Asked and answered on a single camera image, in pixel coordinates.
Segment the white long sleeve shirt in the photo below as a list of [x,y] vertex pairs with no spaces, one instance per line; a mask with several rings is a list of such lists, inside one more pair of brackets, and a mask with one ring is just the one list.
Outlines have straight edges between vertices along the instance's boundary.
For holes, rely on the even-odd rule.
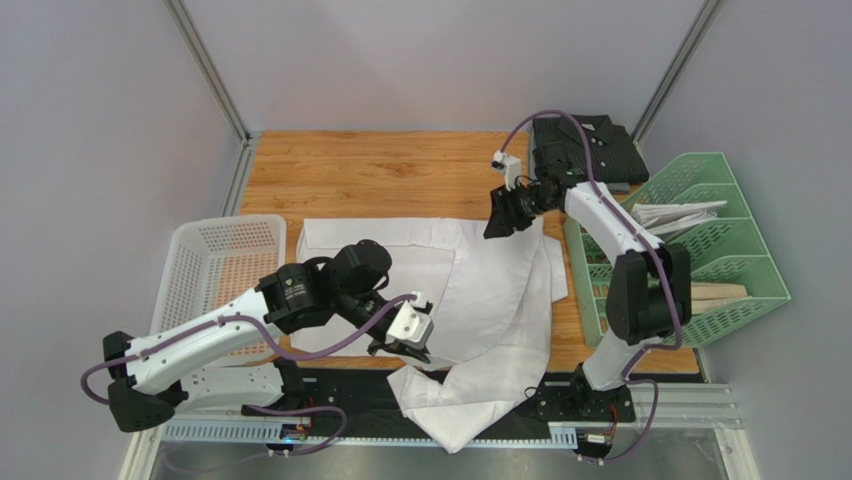
[[392,258],[385,296],[419,291],[433,302],[429,362],[407,360],[388,383],[402,415],[450,454],[541,381],[553,305],[568,294],[560,244],[541,220],[506,238],[484,229],[453,218],[308,219],[297,243],[303,261],[373,240]]

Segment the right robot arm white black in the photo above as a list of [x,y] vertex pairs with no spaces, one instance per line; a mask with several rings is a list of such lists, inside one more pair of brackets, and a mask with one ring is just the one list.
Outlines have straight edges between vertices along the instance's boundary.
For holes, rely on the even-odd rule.
[[[485,238],[502,238],[527,229],[533,219],[559,209],[578,222],[612,266],[606,298],[608,330],[581,373],[596,391],[619,388],[652,349],[671,351],[683,344],[691,318],[689,253],[650,234],[595,181],[548,179],[523,183],[514,157],[491,167],[503,184],[490,193],[491,215]],[[664,339],[674,338],[667,346]]]

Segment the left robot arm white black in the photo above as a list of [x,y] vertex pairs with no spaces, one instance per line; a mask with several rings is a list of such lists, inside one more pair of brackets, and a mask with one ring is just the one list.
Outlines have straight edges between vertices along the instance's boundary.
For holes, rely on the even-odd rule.
[[383,297],[392,258],[372,240],[290,263],[223,306],[146,337],[103,339],[105,404],[135,433],[188,411],[236,407],[248,416],[317,412],[299,364],[368,337],[369,354],[429,362],[432,302]]

